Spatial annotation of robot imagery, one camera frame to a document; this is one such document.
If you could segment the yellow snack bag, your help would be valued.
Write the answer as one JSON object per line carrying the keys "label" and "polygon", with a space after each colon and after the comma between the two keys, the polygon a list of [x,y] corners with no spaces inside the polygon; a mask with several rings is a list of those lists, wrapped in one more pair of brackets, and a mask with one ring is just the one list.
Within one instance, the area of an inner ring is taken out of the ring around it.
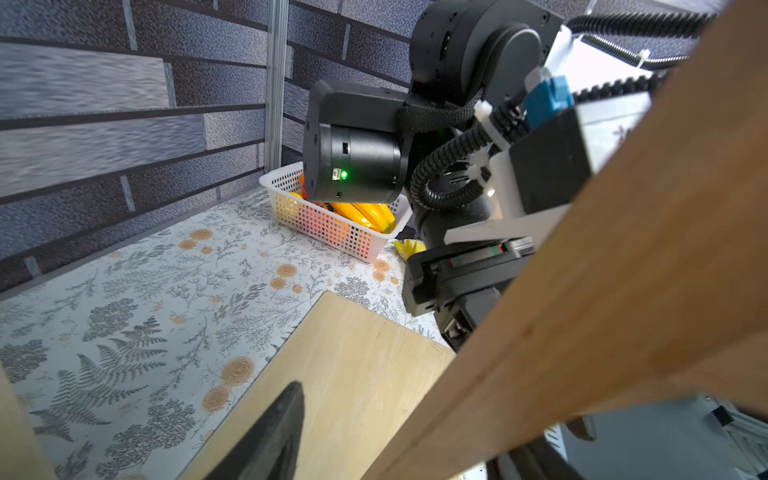
{"label": "yellow snack bag", "polygon": [[426,250],[424,242],[415,239],[396,240],[394,246],[397,253],[404,261],[407,261],[413,255],[422,253]]}

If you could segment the yellow toy banana bunch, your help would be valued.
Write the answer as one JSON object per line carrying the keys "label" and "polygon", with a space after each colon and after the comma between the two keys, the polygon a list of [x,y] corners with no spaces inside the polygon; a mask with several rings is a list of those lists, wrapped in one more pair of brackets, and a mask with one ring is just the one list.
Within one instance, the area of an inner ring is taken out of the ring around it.
{"label": "yellow toy banana bunch", "polygon": [[386,204],[331,203],[332,210],[344,218],[378,233],[389,234],[396,219]]}

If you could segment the plywood board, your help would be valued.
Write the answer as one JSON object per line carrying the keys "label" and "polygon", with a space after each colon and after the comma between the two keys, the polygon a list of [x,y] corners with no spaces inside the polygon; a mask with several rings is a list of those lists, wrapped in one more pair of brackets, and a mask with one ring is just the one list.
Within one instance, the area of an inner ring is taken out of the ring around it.
{"label": "plywood board", "polygon": [[291,382],[304,418],[298,479],[359,479],[454,353],[332,292],[324,293],[182,473],[211,473]]}
{"label": "plywood board", "polygon": [[56,479],[4,369],[1,369],[1,478]]}

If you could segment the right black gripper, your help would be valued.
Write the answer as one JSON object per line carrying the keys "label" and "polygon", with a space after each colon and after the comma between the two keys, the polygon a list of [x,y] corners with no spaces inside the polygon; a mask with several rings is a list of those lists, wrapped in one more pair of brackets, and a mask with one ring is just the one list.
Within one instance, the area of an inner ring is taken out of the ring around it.
{"label": "right black gripper", "polygon": [[416,253],[406,262],[405,309],[413,316],[432,313],[443,340],[458,351],[534,253],[530,237],[458,243]]}

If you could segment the floral tablecloth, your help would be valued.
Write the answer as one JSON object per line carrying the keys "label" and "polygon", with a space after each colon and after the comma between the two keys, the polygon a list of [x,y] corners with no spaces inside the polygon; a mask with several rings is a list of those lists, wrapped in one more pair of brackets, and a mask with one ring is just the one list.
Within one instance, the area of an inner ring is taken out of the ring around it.
{"label": "floral tablecloth", "polygon": [[258,191],[1,305],[1,363],[59,479],[173,479],[313,304],[338,294],[427,338],[404,264],[281,225]]}

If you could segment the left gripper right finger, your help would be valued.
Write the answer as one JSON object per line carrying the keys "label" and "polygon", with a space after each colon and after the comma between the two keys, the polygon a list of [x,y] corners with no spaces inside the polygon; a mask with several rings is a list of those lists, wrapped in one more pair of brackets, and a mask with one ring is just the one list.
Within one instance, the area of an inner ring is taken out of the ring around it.
{"label": "left gripper right finger", "polygon": [[486,463],[490,480],[583,480],[583,477],[540,436]]}

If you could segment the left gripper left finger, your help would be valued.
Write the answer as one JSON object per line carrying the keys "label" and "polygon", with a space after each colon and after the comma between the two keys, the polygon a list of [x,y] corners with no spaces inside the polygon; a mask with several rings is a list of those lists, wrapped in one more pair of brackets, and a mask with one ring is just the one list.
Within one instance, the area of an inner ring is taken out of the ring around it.
{"label": "left gripper left finger", "polygon": [[294,478],[305,413],[302,384],[289,383],[206,479]]}

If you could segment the white plastic basket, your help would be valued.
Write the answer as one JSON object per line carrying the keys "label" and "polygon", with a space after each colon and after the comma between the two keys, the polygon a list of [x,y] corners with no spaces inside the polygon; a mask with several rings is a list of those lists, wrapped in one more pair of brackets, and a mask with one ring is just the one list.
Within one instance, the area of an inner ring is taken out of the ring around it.
{"label": "white plastic basket", "polygon": [[389,205],[396,224],[391,233],[377,233],[339,214],[293,195],[299,194],[301,163],[293,163],[264,174],[259,183],[269,195],[275,218],[307,236],[322,241],[367,263],[377,259],[384,246],[394,240],[412,217],[405,195]]}

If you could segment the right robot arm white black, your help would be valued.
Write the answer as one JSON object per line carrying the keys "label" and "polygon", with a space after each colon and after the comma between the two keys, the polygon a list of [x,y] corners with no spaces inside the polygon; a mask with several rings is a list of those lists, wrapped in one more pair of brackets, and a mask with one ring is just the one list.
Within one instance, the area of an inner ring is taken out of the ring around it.
{"label": "right robot arm white black", "polygon": [[407,92],[326,80],[310,91],[307,198],[407,196],[426,248],[408,260],[405,307],[432,314],[453,349],[557,220],[523,211],[508,152],[530,131],[525,77],[545,63],[562,23],[530,1],[438,1],[412,34]]}

